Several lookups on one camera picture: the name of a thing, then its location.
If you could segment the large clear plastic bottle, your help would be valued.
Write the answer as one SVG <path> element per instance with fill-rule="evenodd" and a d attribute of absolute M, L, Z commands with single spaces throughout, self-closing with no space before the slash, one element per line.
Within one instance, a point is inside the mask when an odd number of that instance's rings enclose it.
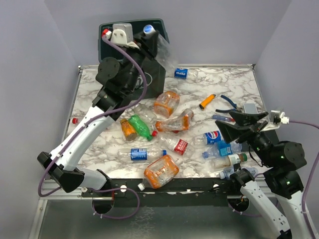
<path fill-rule="evenodd" d="M 168 75 L 173 75 L 175 69 L 178 67 L 178 59 L 170 44 L 164 39 L 164 37 L 154 29 L 150 24 L 143 28 L 143 32 L 146 36 L 157 35 L 157 62 L 164 67 Z"/>

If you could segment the orange label crushed bottle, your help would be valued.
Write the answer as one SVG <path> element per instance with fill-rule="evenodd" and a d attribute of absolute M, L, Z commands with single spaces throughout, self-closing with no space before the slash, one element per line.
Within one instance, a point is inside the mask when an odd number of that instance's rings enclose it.
<path fill-rule="evenodd" d="M 174 133 L 185 131 L 189 129 L 193 117 L 194 112 L 187 108 L 176 118 L 156 121 L 154 130 L 159 132 L 172 131 Z"/>

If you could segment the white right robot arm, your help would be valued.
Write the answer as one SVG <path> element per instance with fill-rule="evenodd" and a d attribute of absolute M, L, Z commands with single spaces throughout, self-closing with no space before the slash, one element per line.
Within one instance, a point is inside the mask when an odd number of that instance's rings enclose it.
<path fill-rule="evenodd" d="M 316 227 L 306 205 L 309 186 L 302 184 L 297 172 L 306 165 L 305 152 L 300 143 L 282 141 L 274 144 L 265 132 L 288 124 L 283 111 L 245 114 L 230 112 L 235 124 L 216 120 L 226 143 L 247 143 L 268 170 L 265 182 L 279 201 L 282 211 L 264 195 L 252 174 L 241 169 L 230 176 L 229 189 L 235 195 L 244 195 L 266 220 L 278 239 L 317 239 Z"/>

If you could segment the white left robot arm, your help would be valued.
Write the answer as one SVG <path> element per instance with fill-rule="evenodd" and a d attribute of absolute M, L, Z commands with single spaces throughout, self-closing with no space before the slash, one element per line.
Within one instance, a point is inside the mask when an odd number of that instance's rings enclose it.
<path fill-rule="evenodd" d="M 78 187 L 91 188 L 98 196 L 110 191 L 108 176 L 100 170 L 78 168 L 78 162 L 95 141 L 127 108 L 136 105 L 147 91 L 142 70 L 146 58 L 154 60 L 158 53 L 159 32 L 140 32 L 129 38 L 122 30 L 104 30 L 102 40 L 123 55 L 123 60 L 107 57 L 98 66 L 96 81 L 101 89 L 82 121 L 71 134 L 50 153 L 41 152 L 37 160 L 58 184 L 70 193 Z"/>

